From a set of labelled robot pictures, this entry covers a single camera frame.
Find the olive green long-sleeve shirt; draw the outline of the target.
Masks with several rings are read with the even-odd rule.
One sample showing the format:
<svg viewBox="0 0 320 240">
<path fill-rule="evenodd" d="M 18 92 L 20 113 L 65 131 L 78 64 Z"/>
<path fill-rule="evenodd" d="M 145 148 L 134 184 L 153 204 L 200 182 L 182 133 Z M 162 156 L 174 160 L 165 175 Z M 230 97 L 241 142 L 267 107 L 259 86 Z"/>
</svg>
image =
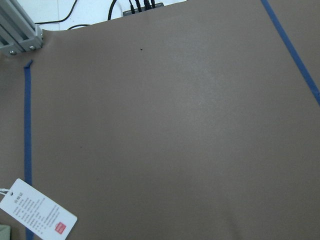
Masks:
<svg viewBox="0 0 320 240">
<path fill-rule="evenodd" d="M 11 227 L 9 225 L 0 225 L 0 240 L 11 239 Z"/>
</svg>

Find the upper black usb hub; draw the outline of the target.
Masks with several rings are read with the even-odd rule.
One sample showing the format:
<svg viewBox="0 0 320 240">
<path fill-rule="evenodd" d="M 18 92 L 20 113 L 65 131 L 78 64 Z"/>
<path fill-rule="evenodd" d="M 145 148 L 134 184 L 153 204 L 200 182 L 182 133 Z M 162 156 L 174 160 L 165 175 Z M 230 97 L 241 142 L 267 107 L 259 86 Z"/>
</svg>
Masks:
<svg viewBox="0 0 320 240">
<path fill-rule="evenodd" d="M 164 5 L 163 2 L 158 2 L 158 3 L 155 3 L 155 4 L 154 4 L 154 7 L 155 7 L 155 8 L 160 8 L 160 7 L 164 7 L 164 6 L 165 6 L 165 5 Z M 144 12 L 145 10 L 146 10 L 145 7 L 144 7 L 144 6 L 141 6 L 141 12 Z M 137 13 L 139 13 L 139 12 L 140 12 L 139 9 L 136 7 L 136 8 L 134 9 L 134 13 L 137 14 Z M 122 12 L 122 15 L 123 15 L 124 17 L 130 16 L 130 15 L 132 15 L 132 14 L 133 14 L 133 11 L 132 11 L 131 9 Z"/>
</svg>

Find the white paper price tag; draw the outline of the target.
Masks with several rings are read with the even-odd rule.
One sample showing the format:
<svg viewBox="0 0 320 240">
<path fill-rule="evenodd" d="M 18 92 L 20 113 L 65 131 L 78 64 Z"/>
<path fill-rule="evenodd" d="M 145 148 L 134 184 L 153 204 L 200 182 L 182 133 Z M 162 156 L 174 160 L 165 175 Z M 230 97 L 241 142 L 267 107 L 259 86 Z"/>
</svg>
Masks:
<svg viewBox="0 0 320 240">
<path fill-rule="evenodd" d="M 78 220 L 20 178 L 4 195 L 0 208 L 42 240 L 65 240 Z"/>
</svg>

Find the aluminium frame post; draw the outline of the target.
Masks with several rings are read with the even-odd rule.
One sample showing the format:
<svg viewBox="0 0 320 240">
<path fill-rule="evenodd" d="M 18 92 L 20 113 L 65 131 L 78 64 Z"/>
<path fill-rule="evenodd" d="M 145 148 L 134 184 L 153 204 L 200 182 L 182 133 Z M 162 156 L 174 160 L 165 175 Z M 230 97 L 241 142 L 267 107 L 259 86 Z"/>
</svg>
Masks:
<svg viewBox="0 0 320 240">
<path fill-rule="evenodd" d="M 0 2 L 0 52 L 5 56 L 43 47 L 43 31 L 16 0 Z"/>
</svg>

